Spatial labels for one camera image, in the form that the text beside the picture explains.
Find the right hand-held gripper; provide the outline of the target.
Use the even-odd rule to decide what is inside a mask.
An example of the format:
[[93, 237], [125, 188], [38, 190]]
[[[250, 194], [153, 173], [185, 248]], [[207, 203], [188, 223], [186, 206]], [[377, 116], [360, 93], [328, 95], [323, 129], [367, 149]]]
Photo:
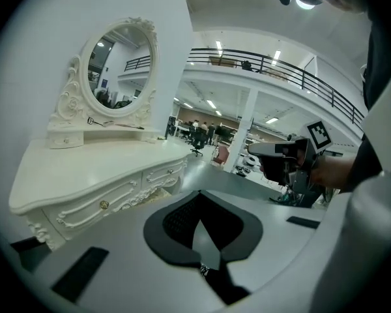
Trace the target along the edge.
[[292, 193], [292, 205], [311, 207], [325, 189], [311, 181], [311, 171], [318, 165], [318, 158], [332, 145], [327, 128], [322, 121], [305, 124], [300, 134], [290, 134], [288, 142], [252, 143], [248, 153], [256, 157], [284, 157], [287, 153], [296, 158], [294, 171], [289, 174], [288, 187]]

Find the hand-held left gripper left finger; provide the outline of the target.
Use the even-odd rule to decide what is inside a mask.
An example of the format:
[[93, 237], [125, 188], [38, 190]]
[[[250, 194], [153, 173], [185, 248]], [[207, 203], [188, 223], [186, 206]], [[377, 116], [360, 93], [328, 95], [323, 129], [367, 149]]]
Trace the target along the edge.
[[[16, 261], [46, 294], [46, 305], [65, 313], [211, 313], [224, 302], [198, 270], [174, 267], [147, 246], [143, 227], [155, 211], [179, 196], [121, 211], [96, 223], [52, 252], [40, 245], [16, 252]], [[75, 303], [52, 292], [53, 285], [91, 247], [108, 255]]]

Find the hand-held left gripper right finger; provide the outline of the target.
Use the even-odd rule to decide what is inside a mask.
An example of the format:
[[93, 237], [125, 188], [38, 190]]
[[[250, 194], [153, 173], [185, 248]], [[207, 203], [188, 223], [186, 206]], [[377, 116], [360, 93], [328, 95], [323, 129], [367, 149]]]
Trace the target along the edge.
[[325, 212], [248, 200], [211, 191], [211, 196], [254, 214], [263, 225], [263, 235], [249, 258], [228, 263], [233, 282], [250, 292], [250, 296], [231, 305], [209, 304], [198, 313], [309, 313], [322, 262], [312, 263], [311, 270], [302, 266], [294, 274], [299, 261], [308, 261], [304, 249], [315, 230], [288, 222], [290, 216], [321, 221]]

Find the cushioned floral stool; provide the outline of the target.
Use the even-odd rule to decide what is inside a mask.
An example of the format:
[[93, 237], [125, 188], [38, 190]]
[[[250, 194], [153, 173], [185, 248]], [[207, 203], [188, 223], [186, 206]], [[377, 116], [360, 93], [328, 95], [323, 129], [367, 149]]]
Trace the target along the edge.
[[165, 198], [171, 197], [171, 194], [163, 188], [157, 188], [150, 196], [145, 198], [141, 203], [153, 203]]

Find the white ornate dressing table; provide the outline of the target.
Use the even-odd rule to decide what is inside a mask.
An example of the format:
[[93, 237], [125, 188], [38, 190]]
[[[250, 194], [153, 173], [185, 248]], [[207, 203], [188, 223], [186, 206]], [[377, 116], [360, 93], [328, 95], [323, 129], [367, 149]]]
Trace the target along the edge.
[[85, 124], [84, 48], [95, 36], [72, 58], [47, 135], [30, 142], [10, 192], [10, 211], [24, 216], [50, 250], [141, 204], [157, 188], [178, 189], [190, 154], [183, 145], [157, 140], [151, 120], [145, 130]]

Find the person's right forearm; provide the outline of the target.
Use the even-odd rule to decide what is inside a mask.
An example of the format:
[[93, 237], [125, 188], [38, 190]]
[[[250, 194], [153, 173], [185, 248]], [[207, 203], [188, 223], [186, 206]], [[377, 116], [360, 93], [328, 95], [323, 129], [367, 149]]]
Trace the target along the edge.
[[341, 193], [352, 192], [356, 186], [350, 176], [354, 163], [355, 157], [319, 156], [311, 170], [311, 182]]

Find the person's right hand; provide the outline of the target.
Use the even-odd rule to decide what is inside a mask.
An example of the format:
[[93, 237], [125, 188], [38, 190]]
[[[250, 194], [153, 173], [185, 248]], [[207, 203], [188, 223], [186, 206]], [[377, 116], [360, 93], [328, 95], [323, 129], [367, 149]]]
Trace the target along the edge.
[[269, 180], [285, 186], [285, 161], [282, 158], [262, 156], [259, 157], [261, 171]]

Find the red chair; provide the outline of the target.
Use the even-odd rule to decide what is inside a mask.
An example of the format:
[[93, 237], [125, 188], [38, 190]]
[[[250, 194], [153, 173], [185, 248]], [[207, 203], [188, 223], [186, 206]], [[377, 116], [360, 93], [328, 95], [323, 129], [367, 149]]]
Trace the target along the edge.
[[229, 150], [226, 145], [219, 144], [212, 153], [210, 164], [213, 166], [223, 167], [229, 156]]

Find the black office chair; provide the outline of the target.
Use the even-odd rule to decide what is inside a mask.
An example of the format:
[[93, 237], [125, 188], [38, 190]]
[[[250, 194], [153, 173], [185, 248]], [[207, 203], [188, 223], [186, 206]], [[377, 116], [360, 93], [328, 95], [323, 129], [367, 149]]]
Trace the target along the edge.
[[191, 152], [195, 154], [196, 157], [199, 155], [203, 155], [201, 150], [204, 148], [205, 143], [207, 139], [207, 133], [204, 129], [200, 129], [196, 132], [194, 140], [193, 140], [193, 148], [191, 149]]

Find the black mezzanine railing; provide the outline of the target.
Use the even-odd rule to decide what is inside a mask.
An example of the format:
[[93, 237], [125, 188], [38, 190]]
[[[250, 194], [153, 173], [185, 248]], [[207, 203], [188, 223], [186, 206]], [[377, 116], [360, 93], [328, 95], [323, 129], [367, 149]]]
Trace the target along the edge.
[[260, 53], [212, 48], [191, 49], [187, 62], [190, 65], [229, 67], [270, 76], [325, 101], [331, 108], [344, 114], [352, 124], [362, 126], [364, 114], [352, 102], [327, 82], [291, 63]]

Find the ceiling strip lights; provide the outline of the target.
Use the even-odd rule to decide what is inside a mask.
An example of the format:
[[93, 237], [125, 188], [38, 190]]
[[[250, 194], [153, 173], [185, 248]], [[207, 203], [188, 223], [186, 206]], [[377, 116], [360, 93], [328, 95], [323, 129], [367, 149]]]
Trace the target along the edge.
[[272, 58], [229, 49], [217, 40], [208, 46], [197, 41], [184, 68], [175, 102], [217, 116], [242, 118], [250, 88], [241, 78], [266, 76], [282, 78]]

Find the person's black shirt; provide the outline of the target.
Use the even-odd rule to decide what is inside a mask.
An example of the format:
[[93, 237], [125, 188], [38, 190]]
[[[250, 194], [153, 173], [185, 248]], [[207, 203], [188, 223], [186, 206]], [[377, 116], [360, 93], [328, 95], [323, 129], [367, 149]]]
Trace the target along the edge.
[[[385, 9], [368, 8], [371, 21], [364, 102], [368, 110], [376, 103], [391, 78], [391, 18]], [[367, 136], [362, 137], [343, 192], [352, 192], [361, 182], [381, 172], [381, 164]]]

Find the oval white-framed mirror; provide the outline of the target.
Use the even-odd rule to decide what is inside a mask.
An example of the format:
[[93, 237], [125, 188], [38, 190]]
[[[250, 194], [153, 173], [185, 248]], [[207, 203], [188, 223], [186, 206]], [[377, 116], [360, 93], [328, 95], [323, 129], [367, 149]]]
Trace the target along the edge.
[[158, 72], [154, 23], [141, 17], [113, 22], [87, 43], [84, 54], [85, 124], [92, 117], [107, 127], [118, 127], [114, 123], [120, 123], [146, 129], [150, 125]]

